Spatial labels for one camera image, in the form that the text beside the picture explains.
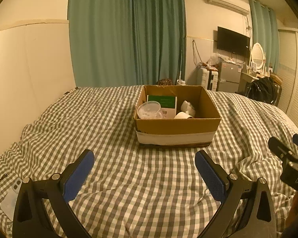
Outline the white air conditioner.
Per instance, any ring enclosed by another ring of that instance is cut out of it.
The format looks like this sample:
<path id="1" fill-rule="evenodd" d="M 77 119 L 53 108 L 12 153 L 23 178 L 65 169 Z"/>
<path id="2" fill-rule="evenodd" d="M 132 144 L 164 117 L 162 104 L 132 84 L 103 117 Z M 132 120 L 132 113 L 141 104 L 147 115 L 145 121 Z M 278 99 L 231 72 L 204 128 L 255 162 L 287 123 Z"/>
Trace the white air conditioner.
<path id="1" fill-rule="evenodd" d="M 250 13 L 249 4 L 242 0 L 207 0 L 209 4 L 217 5 L 247 16 Z"/>

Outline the silver mini fridge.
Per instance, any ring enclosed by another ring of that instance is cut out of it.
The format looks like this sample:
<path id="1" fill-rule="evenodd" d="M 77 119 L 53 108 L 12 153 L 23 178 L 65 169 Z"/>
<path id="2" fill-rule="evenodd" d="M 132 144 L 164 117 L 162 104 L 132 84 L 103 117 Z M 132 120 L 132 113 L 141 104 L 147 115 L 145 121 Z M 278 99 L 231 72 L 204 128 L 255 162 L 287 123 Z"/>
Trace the silver mini fridge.
<path id="1" fill-rule="evenodd" d="M 219 67 L 219 76 L 217 91 L 235 93 L 240 84 L 241 69 L 239 65 L 221 62 Z"/>

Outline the white louvered wardrobe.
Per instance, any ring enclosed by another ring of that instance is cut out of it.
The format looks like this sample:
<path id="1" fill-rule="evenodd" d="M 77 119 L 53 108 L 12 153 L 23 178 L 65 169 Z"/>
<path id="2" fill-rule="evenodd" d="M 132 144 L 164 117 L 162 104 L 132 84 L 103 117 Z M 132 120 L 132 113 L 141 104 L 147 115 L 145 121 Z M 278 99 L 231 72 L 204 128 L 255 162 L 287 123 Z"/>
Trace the white louvered wardrobe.
<path id="1" fill-rule="evenodd" d="M 279 29 L 279 65 L 282 94 L 278 107 L 298 127 L 298 30 Z"/>

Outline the brown patterned bag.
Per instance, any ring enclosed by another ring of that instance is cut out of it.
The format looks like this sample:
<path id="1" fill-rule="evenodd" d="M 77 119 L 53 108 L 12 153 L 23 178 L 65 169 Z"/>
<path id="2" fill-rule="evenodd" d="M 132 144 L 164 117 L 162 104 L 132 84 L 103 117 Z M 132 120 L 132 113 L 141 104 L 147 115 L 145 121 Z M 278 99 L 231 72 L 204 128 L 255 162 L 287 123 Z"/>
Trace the brown patterned bag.
<path id="1" fill-rule="evenodd" d="M 157 81 L 156 85 L 168 86 L 168 85 L 174 85 L 174 83 L 171 79 L 161 79 Z"/>

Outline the white oval vanity mirror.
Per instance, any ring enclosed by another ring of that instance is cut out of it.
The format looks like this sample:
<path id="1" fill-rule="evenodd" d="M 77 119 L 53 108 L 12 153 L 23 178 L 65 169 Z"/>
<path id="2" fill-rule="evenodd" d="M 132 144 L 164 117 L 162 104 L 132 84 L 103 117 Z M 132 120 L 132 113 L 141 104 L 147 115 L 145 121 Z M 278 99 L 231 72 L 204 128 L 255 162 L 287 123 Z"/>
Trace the white oval vanity mirror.
<path id="1" fill-rule="evenodd" d="M 251 63 L 256 65 L 257 70 L 264 66 L 265 54 L 260 43 L 256 42 L 251 49 Z"/>

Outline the clear water jug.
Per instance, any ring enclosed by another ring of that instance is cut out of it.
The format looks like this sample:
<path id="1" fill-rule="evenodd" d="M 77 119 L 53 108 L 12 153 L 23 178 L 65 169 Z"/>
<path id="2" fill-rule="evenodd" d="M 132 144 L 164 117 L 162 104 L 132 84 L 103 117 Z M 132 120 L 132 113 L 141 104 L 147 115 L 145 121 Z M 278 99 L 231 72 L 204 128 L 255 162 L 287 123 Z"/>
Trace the clear water jug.
<path id="1" fill-rule="evenodd" d="M 181 85 L 181 86 L 183 86 L 183 85 L 186 85 L 186 82 L 185 82 L 184 80 L 178 79 L 176 85 Z"/>

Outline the green white medicine box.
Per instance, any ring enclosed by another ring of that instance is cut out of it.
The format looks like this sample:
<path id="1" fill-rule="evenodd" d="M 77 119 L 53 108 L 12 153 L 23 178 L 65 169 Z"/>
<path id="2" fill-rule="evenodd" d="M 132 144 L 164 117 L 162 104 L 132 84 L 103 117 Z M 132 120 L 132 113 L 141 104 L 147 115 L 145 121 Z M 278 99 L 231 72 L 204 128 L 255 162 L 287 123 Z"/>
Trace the green white medicine box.
<path id="1" fill-rule="evenodd" d="M 175 96 L 156 96 L 147 95 L 147 102 L 156 101 L 160 104 L 163 117 L 166 119 L 174 119 L 177 112 L 177 97 Z"/>

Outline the vanity desk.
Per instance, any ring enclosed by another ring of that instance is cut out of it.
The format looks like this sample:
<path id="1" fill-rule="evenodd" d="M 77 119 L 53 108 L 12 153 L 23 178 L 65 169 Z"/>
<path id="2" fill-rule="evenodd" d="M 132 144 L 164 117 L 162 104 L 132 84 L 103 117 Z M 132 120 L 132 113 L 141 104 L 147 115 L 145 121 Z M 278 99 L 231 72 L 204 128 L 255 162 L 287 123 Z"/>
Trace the vanity desk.
<path id="1" fill-rule="evenodd" d="M 266 77 L 263 74 L 256 74 L 255 76 L 242 72 L 240 76 L 240 82 L 238 86 L 239 93 L 245 93 L 247 87 L 250 85 L 251 82 Z"/>

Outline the black wall television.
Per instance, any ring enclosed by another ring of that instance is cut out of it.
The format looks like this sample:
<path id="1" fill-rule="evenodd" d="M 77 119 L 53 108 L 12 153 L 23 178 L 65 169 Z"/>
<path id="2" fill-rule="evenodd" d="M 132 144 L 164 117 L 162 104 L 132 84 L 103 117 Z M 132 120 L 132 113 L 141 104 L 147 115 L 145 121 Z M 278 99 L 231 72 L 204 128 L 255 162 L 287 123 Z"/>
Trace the black wall television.
<path id="1" fill-rule="evenodd" d="M 238 32 L 217 27 L 217 49 L 243 57 L 249 55 L 250 38 Z"/>

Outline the open cardboard box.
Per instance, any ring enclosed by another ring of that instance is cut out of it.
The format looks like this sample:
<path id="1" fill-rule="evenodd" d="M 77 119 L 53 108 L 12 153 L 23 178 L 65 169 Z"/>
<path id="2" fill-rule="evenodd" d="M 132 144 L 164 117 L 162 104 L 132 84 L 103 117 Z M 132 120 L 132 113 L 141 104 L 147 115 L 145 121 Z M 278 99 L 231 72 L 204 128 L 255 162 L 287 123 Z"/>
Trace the open cardboard box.
<path id="1" fill-rule="evenodd" d="M 178 112 L 184 101 L 190 102 L 195 116 L 190 119 L 140 119 L 135 112 L 133 119 L 139 143 L 189 147 L 210 145 L 221 116 L 207 90 L 194 85 L 145 85 L 141 88 L 135 109 L 146 102 L 149 95 L 176 97 Z"/>

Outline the beige masking tape roll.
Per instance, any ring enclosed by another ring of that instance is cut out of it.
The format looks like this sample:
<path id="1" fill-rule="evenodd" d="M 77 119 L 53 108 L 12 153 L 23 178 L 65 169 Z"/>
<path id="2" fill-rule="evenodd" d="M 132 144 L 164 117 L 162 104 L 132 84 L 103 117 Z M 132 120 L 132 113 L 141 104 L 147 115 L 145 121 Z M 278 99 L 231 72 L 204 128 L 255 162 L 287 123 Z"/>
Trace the beige masking tape roll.
<path id="1" fill-rule="evenodd" d="M 193 118 L 190 114 L 187 114 L 185 112 L 179 112 L 174 119 L 191 119 Z"/>

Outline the clear plastic water bottle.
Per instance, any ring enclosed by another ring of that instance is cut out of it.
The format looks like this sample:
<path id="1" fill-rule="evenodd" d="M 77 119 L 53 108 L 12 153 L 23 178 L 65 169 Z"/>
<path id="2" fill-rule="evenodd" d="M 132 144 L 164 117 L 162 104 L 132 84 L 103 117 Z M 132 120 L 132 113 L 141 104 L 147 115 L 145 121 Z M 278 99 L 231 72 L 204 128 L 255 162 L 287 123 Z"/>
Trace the clear plastic water bottle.
<path id="1" fill-rule="evenodd" d="M 161 105 L 156 101 L 148 101 L 140 105 L 137 109 L 137 116 L 140 119 L 163 119 Z"/>

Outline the white smartphone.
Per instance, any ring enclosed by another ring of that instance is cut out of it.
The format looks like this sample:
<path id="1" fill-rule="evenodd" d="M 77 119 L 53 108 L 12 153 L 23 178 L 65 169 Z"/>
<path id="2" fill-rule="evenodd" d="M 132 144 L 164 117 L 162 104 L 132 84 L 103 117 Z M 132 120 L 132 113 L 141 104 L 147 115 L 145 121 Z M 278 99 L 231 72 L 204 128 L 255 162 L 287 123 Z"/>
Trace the white smartphone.
<path id="1" fill-rule="evenodd" d="M 10 221 L 13 221 L 15 205 L 21 188 L 21 184 L 22 180 L 20 178 L 17 178 L 12 186 L 8 189 L 4 200 L 0 204 L 1 210 L 10 219 Z"/>

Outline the white suitcase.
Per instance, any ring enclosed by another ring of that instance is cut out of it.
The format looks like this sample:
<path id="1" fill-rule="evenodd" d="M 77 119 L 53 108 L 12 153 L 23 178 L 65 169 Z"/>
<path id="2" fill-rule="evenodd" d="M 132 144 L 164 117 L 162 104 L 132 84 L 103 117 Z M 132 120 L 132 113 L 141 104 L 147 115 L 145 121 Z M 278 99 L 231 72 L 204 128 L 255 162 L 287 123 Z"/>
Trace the white suitcase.
<path id="1" fill-rule="evenodd" d="M 199 68 L 197 70 L 197 85 L 202 86 L 206 90 L 216 91 L 219 73 L 207 68 Z"/>

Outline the green curtain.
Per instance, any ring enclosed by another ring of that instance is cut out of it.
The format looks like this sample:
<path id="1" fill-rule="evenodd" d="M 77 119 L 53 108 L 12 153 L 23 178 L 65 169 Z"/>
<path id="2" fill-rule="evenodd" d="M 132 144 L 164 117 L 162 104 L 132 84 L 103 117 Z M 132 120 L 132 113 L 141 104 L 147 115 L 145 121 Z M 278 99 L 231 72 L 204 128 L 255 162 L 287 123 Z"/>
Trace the green curtain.
<path id="1" fill-rule="evenodd" d="M 253 43 L 259 43 L 266 54 L 265 66 L 276 71 L 279 65 L 279 34 L 275 11 L 258 0 L 249 0 Z"/>
<path id="2" fill-rule="evenodd" d="M 68 0 L 70 51 L 78 86 L 183 79 L 185 0 Z"/>

